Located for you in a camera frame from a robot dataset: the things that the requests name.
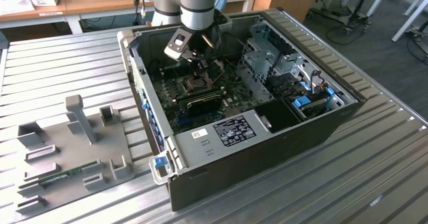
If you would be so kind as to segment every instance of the blue latch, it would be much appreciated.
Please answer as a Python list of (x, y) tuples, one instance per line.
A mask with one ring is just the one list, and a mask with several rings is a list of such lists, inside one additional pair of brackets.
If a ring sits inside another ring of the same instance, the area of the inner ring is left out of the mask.
[(143, 107), (142, 108), (143, 110), (147, 109), (149, 108), (149, 102), (143, 103), (142, 107)]
[(308, 96), (301, 96), (295, 99), (295, 104), (297, 107), (305, 106), (307, 104), (311, 104), (311, 99)]
[(313, 89), (311, 88), (311, 86), (307, 85), (307, 83), (305, 83), (304, 81), (301, 81), (300, 83), (301, 83), (301, 85), (305, 87), (307, 90), (309, 90), (309, 91), (313, 90)]
[(328, 94), (332, 96), (335, 94), (335, 90), (332, 88), (327, 89)]
[(168, 158), (166, 158), (166, 156), (162, 156), (162, 157), (158, 157), (158, 158), (155, 158), (155, 165), (154, 165), (154, 167), (155, 168), (159, 168), (159, 167), (162, 167), (162, 166), (166, 166), (168, 165)]

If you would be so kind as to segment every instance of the wooden desk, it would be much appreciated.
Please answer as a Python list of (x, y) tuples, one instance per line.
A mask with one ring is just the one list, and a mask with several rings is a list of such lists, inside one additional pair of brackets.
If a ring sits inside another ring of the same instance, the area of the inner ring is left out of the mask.
[(57, 6), (35, 6), (34, 11), (27, 11), (11, 15), (3, 15), (0, 16), (0, 22), (14, 22), (20, 20), (31, 20), (31, 19), (48, 19), (54, 16), (59, 19), (63, 19), (63, 15), (67, 15), (67, 9), (66, 9), (66, 0), (59, 0)]
[(134, 0), (66, 0), (70, 15), (111, 10), (134, 9)]
[[(244, 2), (242, 12), (253, 9), (254, 0), (228, 0), (228, 2)], [(154, 2), (146, 2), (146, 7), (146, 11), (154, 11)], [(39, 16), (40, 13), (47, 12), (62, 12), (62, 14)], [(38, 7), (35, 11), (0, 16), (0, 29), (67, 22), (71, 32), (79, 34), (83, 33), (81, 20), (133, 13), (135, 13), (134, 0), (61, 0), (55, 7)]]

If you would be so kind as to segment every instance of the black object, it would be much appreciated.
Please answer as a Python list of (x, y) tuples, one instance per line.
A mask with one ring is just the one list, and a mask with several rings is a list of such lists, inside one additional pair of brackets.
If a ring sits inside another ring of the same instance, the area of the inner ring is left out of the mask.
[(206, 99), (196, 100), (188, 104), (188, 117), (194, 118), (197, 116), (213, 113), (222, 106), (222, 97), (216, 95)]
[(307, 88), (291, 73), (269, 77), (265, 87), (276, 98), (288, 98), (291, 101), (299, 96), (308, 95)]
[(2, 31), (0, 31), (0, 50), (7, 49), (8, 46), (10, 46), (8, 44), (10, 44), (10, 42), (8, 42), (8, 40), (7, 40), (7, 37), (6, 37), (6, 35), (2, 33)]
[(254, 110), (272, 133), (277, 133), (305, 121), (291, 104), (281, 99), (258, 105)]
[[(254, 176), (269, 168), (273, 168), (276, 165), (284, 163), (288, 159), (321, 144), (335, 132), (337, 127), (355, 115), (356, 111), (367, 102), (365, 97), (360, 94), (355, 87), (343, 79), (341, 76), (337, 75), (325, 61), (309, 50), (309, 48), (297, 40), (297, 38), (284, 29), (281, 24), (268, 14), (242, 13), (233, 15), (232, 20), (234, 26), (242, 25), (240, 30), (237, 30), (237, 28), (234, 29), (237, 35), (244, 36), (244, 32), (250, 29), (249, 25), (253, 24), (252, 18), (242, 17), (256, 16), (257, 14), (265, 18), (279, 33), (289, 40), (291, 44), (300, 49), (311, 62), (317, 64), (323, 72), (336, 81), (336, 83), (357, 101), (355, 103), (349, 103), (336, 111), (332, 111), (328, 115), (313, 119), (308, 123), (296, 125), (285, 133), (265, 139), (252, 147), (242, 149), (225, 158), (205, 164), (204, 166), (185, 172), (180, 176), (172, 177), (168, 180), (166, 185), (172, 198), (170, 202), (173, 211), (181, 210), (198, 200), (230, 188), (249, 177)], [(142, 59), (145, 60), (145, 58), (150, 58), (150, 54), (157, 56), (157, 53), (153, 53), (154, 50), (157, 50), (155, 40), (159, 42), (158, 45), (165, 47), (165, 44), (170, 40), (170, 36), (173, 36), (174, 29), (172, 29), (172, 26), (157, 26), (141, 28), (138, 30), (135, 29), (134, 31), (142, 31), (143, 34), (131, 42), (129, 49), (130, 52), (133, 52), (137, 61), (141, 61)], [(147, 44), (149, 41), (151, 49), (143, 48), (142, 46), (142, 44)], [(141, 98), (135, 90), (133, 91), (133, 94), (137, 99)], [(139, 101), (137, 102), (137, 107), (142, 113), (143, 110)], [(149, 131), (153, 127), (147, 126), (145, 121), (143, 125), (147, 129), (147, 135), (153, 135), (153, 133)], [(153, 152), (158, 153), (157, 144), (151, 143), (154, 141), (154, 138), (150, 138), (149, 144), (153, 148)]]

